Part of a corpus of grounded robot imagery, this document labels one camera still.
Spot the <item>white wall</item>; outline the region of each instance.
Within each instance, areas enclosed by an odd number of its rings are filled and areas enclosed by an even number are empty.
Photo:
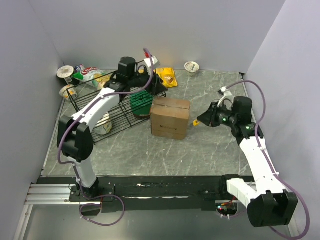
[[[320,1],[287,0],[246,75],[267,100],[262,130],[280,176],[305,198],[311,215],[306,240],[319,239],[320,188]],[[262,113],[261,96],[248,85],[254,110]],[[296,215],[305,226],[301,206]]]
[[[141,60],[162,66],[246,73],[285,0],[30,0],[66,64],[114,69]]]
[[[27,0],[2,0],[0,22],[0,239],[10,240],[45,160],[62,61]]]

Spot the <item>gray marble surface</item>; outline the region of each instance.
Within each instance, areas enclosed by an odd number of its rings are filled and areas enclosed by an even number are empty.
[[[167,97],[191,102],[190,124],[209,108],[211,101],[219,98],[219,88],[241,80],[235,72],[200,71],[193,77],[182,70],[175,73],[179,86],[170,88]],[[77,88],[79,97],[92,90],[86,85]],[[234,96],[245,96],[242,84],[233,87],[231,92]],[[73,106],[66,102],[62,115],[73,113]],[[58,164],[57,152],[56,132],[42,176],[74,176],[70,165]],[[98,176],[252,175],[246,157],[227,127],[189,126],[184,140],[172,140],[152,136],[150,120],[98,142],[92,165]]]

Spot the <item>paper cup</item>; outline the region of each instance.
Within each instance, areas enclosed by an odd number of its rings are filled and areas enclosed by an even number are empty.
[[[97,122],[93,131],[98,135],[106,135],[110,133],[112,129],[112,122],[110,120],[109,113],[106,113],[103,118]]]
[[[61,88],[59,94],[61,97],[65,98],[67,101],[70,101],[71,98],[70,98],[68,92],[72,96],[72,100],[74,100],[78,97],[78,93],[75,89],[75,86],[73,86],[73,85],[64,86],[63,88]]]
[[[199,71],[199,64],[195,61],[188,61],[184,65],[184,69],[186,70],[186,73],[188,76],[192,77],[196,75],[196,73]]]
[[[67,84],[71,84],[73,79],[71,76],[74,74],[74,67],[73,66],[63,66],[58,69],[56,75],[60,79],[64,79]]]

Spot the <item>green container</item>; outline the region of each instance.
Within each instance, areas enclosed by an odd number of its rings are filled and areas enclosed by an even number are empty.
[[[150,117],[150,108],[154,97],[146,90],[130,95],[132,113],[136,118],[144,119]]]

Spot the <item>cardboard box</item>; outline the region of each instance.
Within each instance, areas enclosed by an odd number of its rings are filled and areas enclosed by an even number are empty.
[[[186,137],[190,115],[189,101],[156,97],[150,114],[152,135],[178,140]]]

